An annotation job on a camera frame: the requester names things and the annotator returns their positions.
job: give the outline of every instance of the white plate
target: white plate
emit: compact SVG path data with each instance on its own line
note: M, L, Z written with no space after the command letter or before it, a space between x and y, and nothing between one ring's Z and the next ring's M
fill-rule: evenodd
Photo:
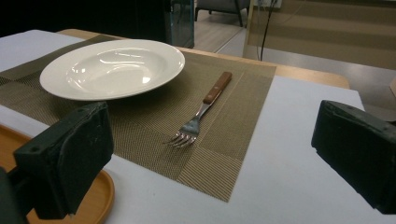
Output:
M176 48L151 40L114 40L72 50L40 76L48 92L72 100L117 99L151 91L183 69Z

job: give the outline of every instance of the fork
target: fork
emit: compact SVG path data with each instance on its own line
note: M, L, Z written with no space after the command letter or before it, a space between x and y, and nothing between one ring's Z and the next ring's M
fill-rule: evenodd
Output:
M191 145L197 139L199 134L199 121L201 120L201 117L204 115L207 109L209 109L209 107L215 103L216 99L218 99L221 92L230 82L232 75L233 74L230 72L223 72L218 81L204 98L203 103L201 104L201 107L195 116L190 121L181 126L176 135L172 137L170 141L166 142L168 145L172 147L186 147Z

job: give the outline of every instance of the wooden handle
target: wooden handle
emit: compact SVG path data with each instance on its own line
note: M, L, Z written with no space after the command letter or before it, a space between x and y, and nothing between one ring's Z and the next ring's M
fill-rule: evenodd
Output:
M233 74L231 72L223 72L221 77L219 77L218 81L215 83L213 88L209 91L204 99L204 104L211 105L216 98L221 94L221 92L225 89L227 84L231 81L231 76Z

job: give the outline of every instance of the woven placemat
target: woven placemat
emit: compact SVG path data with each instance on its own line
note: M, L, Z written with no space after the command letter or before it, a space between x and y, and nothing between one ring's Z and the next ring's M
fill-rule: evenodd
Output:
M112 38L99 35L0 73L0 104L51 125L91 103L51 95L41 88L39 76L66 52L108 40ZM275 68L183 54L185 67L172 81L153 91L107 101L114 154L228 202ZM164 144L197 112L224 71L233 73L233 79L206 112L196 142L179 149Z

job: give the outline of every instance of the wooden tray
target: wooden tray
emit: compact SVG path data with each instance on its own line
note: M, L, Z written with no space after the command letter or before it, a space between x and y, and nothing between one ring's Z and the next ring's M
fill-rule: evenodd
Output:
M16 166L12 152L28 142L29 137L0 125L0 166L10 171ZM77 213L63 220L42 220L32 210L27 218L30 224L35 223L103 223L105 222L114 202L114 184L110 175L102 170L92 182Z

